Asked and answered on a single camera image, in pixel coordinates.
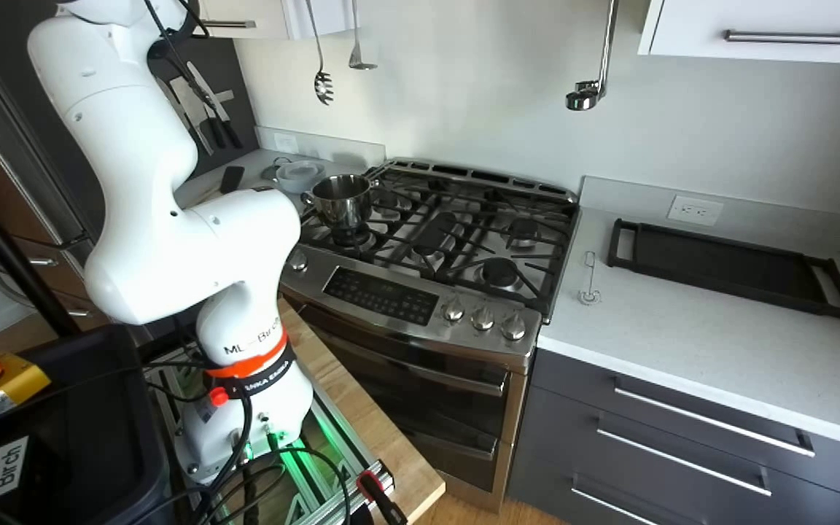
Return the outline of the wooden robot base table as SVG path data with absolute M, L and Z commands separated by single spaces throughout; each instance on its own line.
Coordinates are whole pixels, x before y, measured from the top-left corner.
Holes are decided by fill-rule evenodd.
M 315 387 L 303 434 L 281 452 L 235 469 L 202 510 L 202 489 L 185 495 L 197 525 L 417 525 L 446 481 L 369 398 L 350 371 L 289 304 L 281 304 L 289 345 Z

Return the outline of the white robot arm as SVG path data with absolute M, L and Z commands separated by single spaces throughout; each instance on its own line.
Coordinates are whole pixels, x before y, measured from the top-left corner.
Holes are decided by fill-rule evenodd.
M 235 189 L 185 207 L 175 189 L 200 147 L 150 69 L 150 49 L 188 27 L 182 0 L 62 0 L 27 52 L 86 153 L 103 234 L 86 261 L 90 300 L 115 322 L 153 325 L 197 309 L 211 393 L 182 411 L 178 462 L 220 484 L 251 443 L 296 438 L 312 405 L 286 351 L 278 285 L 302 218 L 278 189 Z

